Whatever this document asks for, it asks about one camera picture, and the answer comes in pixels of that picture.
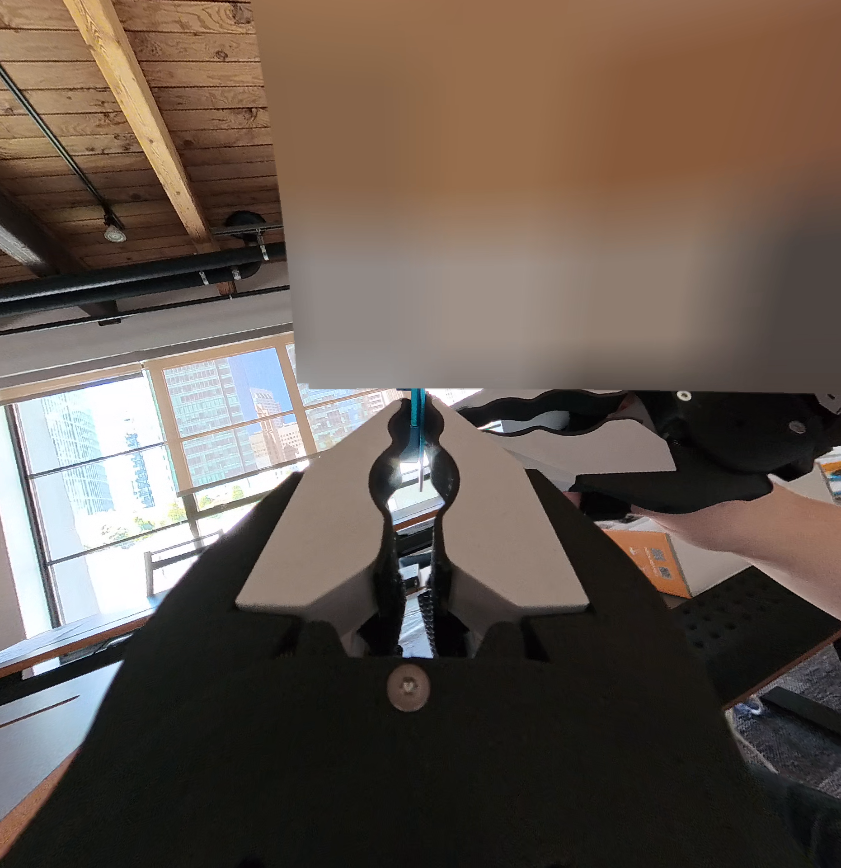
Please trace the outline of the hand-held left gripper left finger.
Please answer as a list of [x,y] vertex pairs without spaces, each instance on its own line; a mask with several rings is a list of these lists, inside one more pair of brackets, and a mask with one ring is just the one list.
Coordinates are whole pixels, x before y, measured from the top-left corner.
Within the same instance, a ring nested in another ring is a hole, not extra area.
[[235,599],[239,609],[329,623],[350,656],[359,641],[395,656],[404,616],[393,516],[412,406],[394,401],[303,473]]

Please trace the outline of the orange and white box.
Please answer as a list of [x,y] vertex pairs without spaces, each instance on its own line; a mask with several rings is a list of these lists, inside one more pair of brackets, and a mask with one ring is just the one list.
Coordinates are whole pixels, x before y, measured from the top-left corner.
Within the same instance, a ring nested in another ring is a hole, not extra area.
[[654,530],[616,528],[604,532],[658,591],[681,599],[692,598],[693,594],[668,534]]

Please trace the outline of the person's right forearm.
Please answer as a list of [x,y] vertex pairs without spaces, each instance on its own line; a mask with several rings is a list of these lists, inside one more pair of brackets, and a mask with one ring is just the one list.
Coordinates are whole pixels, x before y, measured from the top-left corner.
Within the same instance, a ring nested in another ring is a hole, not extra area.
[[690,513],[631,511],[698,548],[729,552],[841,622],[841,505],[773,483],[751,501],[727,501]]

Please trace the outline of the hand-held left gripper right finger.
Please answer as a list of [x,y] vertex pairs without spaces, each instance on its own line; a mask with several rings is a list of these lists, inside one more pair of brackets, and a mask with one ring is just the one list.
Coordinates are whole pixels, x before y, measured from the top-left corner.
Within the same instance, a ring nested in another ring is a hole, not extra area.
[[434,523],[429,604],[436,653],[469,653],[490,627],[583,613],[588,597],[523,465],[427,397]]

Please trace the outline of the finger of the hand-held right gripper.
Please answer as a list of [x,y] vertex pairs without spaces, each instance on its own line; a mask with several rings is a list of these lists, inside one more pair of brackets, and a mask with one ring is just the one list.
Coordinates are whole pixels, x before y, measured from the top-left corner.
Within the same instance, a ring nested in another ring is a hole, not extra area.
[[585,432],[564,429],[563,410],[551,410],[526,421],[501,421],[492,439],[529,470],[544,475],[596,475],[674,472],[667,443],[633,418],[604,420]]
[[523,390],[508,393],[482,389],[456,403],[456,411],[477,428],[493,422],[515,423],[524,429],[588,430],[616,413],[630,398],[627,391]]

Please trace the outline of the black desk with wooden edge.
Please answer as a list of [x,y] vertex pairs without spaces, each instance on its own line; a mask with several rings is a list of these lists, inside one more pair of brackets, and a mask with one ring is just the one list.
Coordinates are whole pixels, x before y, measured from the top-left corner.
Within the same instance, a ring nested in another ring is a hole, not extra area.
[[671,608],[729,710],[827,646],[841,661],[841,622],[756,568]]
[[0,860],[62,778],[120,666],[0,707]]
[[0,651],[0,681],[49,660],[72,656],[129,635],[154,614],[157,604],[118,613],[101,613],[47,630]]

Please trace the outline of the black ceiling conduit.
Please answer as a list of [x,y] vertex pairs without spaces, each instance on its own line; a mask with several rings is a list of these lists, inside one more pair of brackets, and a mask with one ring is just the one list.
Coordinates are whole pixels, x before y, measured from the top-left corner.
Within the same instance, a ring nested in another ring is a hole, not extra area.
[[80,183],[83,185],[83,187],[89,193],[89,195],[101,207],[103,215],[105,212],[110,211],[110,212],[113,212],[117,216],[114,208],[111,205],[111,202],[108,201],[107,198],[105,198],[104,195],[100,192],[100,190],[98,190],[94,186],[91,179],[89,179],[89,176],[87,175],[87,173],[79,166],[79,163],[76,161],[75,157],[67,150],[66,146],[59,140],[59,138],[55,135],[55,133],[52,131],[52,129],[44,121],[43,117],[35,109],[35,106],[31,103],[31,101],[24,94],[24,92],[20,89],[20,87],[13,80],[13,78],[8,74],[5,67],[1,63],[1,61],[0,61],[0,81],[4,85],[4,87],[8,90],[10,95],[14,98],[14,100],[20,105],[20,107],[23,109],[24,113],[35,123],[35,125],[37,126],[39,131],[46,137],[46,140],[50,143],[50,145],[56,151],[57,155],[65,162],[67,167],[71,170],[73,175],[76,176],[76,178],[80,181]]

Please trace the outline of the thick black ceiling pipe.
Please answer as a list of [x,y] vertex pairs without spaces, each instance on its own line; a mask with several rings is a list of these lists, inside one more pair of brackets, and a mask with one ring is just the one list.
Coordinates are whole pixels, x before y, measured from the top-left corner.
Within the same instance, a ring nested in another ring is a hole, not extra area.
[[140,280],[209,273],[233,267],[281,261],[287,256],[286,244],[270,242],[247,245],[211,254],[160,259],[127,266],[86,270],[0,284],[0,305],[28,298],[46,298],[65,292],[106,288]]

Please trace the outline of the large wood-framed window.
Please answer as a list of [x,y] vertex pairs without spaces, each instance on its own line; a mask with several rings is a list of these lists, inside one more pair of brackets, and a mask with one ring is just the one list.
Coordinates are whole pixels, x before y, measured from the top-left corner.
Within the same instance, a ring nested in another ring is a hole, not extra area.
[[0,388],[25,635],[141,609],[145,551],[226,533],[402,396],[301,383],[290,333]]

